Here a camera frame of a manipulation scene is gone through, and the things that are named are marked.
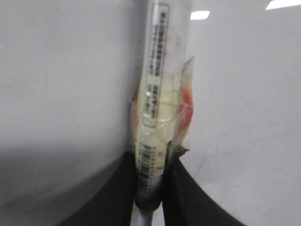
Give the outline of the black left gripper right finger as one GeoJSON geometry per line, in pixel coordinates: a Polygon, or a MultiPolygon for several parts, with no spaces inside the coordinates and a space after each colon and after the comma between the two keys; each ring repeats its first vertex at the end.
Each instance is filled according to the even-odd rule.
{"type": "Polygon", "coordinates": [[[186,170],[180,157],[188,149],[180,146],[163,177],[162,205],[166,226],[244,226],[219,206],[186,170]]]}

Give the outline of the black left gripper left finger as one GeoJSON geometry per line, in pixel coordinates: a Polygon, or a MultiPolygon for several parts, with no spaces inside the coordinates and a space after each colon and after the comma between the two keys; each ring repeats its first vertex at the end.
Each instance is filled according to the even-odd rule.
{"type": "Polygon", "coordinates": [[[59,226],[129,226],[136,192],[135,158],[122,155],[107,183],[59,226]]]}

